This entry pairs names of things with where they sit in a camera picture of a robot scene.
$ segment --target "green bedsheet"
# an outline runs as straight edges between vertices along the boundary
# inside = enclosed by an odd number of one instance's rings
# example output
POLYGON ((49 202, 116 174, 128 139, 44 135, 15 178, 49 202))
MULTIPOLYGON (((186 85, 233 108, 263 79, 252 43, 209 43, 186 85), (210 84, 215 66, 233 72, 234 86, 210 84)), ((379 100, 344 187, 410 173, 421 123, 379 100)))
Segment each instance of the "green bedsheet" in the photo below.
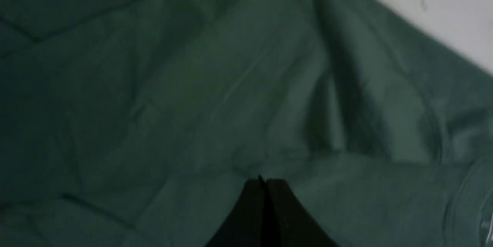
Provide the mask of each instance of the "green bedsheet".
POLYGON ((493 78, 375 0, 0 0, 0 57, 2 247, 203 246, 257 175, 341 247, 491 229, 493 78))

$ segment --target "white wall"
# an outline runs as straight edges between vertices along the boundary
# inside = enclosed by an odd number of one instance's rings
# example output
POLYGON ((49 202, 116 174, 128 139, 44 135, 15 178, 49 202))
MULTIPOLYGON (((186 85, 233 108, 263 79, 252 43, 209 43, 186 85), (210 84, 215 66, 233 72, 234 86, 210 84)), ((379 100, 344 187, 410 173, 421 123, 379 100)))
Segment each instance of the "white wall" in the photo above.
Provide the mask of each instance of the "white wall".
POLYGON ((493 0, 380 0, 493 74, 493 0))

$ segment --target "black object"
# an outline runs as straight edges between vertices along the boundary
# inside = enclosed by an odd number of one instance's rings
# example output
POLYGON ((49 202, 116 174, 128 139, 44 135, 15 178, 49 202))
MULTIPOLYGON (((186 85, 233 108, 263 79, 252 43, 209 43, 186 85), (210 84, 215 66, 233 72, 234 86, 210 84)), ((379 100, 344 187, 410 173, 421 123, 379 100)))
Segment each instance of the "black object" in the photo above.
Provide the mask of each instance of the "black object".
POLYGON ((337 247, 282 179, 245 182, 243 191, 208 247, 337 247))

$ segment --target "green fabric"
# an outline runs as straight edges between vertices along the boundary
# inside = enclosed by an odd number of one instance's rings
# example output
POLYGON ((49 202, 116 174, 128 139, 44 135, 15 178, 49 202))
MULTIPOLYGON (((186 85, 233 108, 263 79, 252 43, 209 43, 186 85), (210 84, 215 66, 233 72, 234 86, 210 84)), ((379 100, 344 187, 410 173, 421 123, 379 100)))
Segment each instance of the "green fabric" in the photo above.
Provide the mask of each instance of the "green fabric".
POLYGON ((259 174, 354 247, 485 243, 493 78, 374 0, 0 0, 0 40, 2 246, 201 246, 259 174))

